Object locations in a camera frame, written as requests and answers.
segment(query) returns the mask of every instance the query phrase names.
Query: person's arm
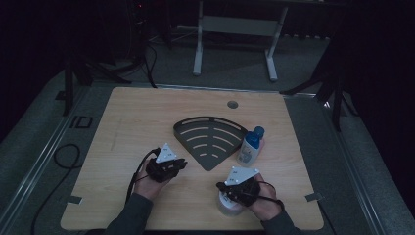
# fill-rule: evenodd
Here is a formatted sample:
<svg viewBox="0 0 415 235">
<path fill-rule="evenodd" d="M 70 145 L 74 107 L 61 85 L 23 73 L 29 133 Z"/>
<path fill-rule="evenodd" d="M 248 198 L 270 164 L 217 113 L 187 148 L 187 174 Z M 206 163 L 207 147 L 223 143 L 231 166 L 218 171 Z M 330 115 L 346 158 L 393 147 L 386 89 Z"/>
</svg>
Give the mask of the person's arm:
<svg viewBox="0 0 415 235">
<path fill-rule="evenodd" d="M 148 162 L 144 163 L 142 169 L 146 168 Z M 154 198 L 159 194 L 162 187 L 169 182 L 167 180 L 163 183 L 158 183 L 145 176 L 145 170 L 141 170 L 138 173 L 137 180 L 139 180 L 134 185 L 134 192 L 119 216 L 107 227 L 105 235 L 140 235 L 143 233 L 147 219 L 152 211 Z"/>
<path fill-rule="evenodd" d="M 257 174 L 254 179 L 264 182 L 262 176 Z M 259 196 L 277 200 L 275 189 L 266 183 L 260 183 Z M 265 229 L 267 235 L 299 235 L 300 230 L 294 227 L 293 222 L 287 212 L 275 202 L 257 199 L 251 206 L 251 212 L 255 214 Z"/>
</svg>

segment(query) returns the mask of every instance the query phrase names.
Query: light wood tabletop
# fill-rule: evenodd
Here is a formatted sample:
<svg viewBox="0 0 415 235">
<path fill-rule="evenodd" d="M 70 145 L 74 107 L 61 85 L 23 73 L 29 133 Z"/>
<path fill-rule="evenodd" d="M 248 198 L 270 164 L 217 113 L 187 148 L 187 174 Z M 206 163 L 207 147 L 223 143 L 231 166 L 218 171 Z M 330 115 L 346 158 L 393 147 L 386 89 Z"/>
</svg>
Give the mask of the light wood tabletop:
<svg viewBox="0 0 415 235">
<path fill-rule="evenodd" d="M 229 101 L 238 103 L 236 109 Z M 265 145 L 251 167 L 277 190 L 296 227 L 317 230 L 323 219 L 315 201 L 304 197 L 313 188 L 284 98 L 277 93 L 188 90 L 114 89 L 95 133 L 61 220 L 68 230 L 106 228 L 123 208 L 132 174 L 144 156 L 167 143 L 188 164 L 156 198 L 148 230 L 258 230 L 248 210 L 226 216 L 216 205 L 216 182 L 226 180 L 236 155 L 211 171 L 204 170 L 174 137 L 173 125 L 185 118 L 218 117 L 247 130 L 265 129 Z"/>
</svg>

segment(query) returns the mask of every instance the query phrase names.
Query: tape piece on table corner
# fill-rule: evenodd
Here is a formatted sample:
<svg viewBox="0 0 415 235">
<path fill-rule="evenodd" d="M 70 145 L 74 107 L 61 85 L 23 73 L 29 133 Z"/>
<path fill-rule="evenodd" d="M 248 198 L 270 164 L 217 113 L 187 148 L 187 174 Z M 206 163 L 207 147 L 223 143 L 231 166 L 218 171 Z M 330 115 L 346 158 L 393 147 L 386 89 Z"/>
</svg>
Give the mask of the tape piece on table corner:
<svg viewBox="0 0 415 235">
<path fill-rule="evenodd" d="M 305 198 L 307 199 L 308 202 L 311 202 L 314 200 L 320 201 L 324 197 L 320 193 L 312 193 L 312 194 L 305 195 Z"/>
<path fill-rule="evenodd" d="M 76 197 L 76 196 L 69 196 L 68 198 L 68 203 L 69 204 L 81 204 L 82 203 L 82 198 L 81 197 Z"/>
</svg>

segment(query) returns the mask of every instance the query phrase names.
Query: blue bottle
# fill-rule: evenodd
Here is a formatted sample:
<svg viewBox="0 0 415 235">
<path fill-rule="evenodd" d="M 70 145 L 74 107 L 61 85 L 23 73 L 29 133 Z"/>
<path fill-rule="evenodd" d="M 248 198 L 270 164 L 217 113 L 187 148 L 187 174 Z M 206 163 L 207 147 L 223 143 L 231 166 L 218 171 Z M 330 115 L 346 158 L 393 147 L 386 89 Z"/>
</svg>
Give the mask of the blue bottle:
<svg viewBox="0 0 415 235">
<path fill-rule="evenodd" d="M 249 167 L 254 163 L 264 144 L 263 133 L 265 130 L 257 126 L 254 131 L 248 131 L 241 145 L 241 151 L 237 156 L 237 162 L 243 167 Z"/>
</svg>

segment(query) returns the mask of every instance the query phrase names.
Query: dark gray sleeve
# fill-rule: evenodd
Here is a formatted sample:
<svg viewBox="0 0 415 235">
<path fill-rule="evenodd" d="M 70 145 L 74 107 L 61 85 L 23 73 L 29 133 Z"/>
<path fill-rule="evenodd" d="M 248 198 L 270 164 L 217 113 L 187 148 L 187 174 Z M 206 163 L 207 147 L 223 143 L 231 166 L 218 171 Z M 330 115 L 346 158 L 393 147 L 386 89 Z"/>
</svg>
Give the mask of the dark gray sleeve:
<svg viewBox="0 0 415 235">
<path fill-rule="evenodd" d="M 153 202 L 139 194 L 131 194 L 124 209 L 119 216 L 114 219 L 105 235 L 140 235 L 146 228 L 147 219 L 152 211 Z"/>
<path fill-rule="evenodd" d="M 267 235 L 300 235 L 301 231 L 294 227 L 286 211 L 282 211 L 277 216 L 268 221 L 261 222 Z"/>
</svg>

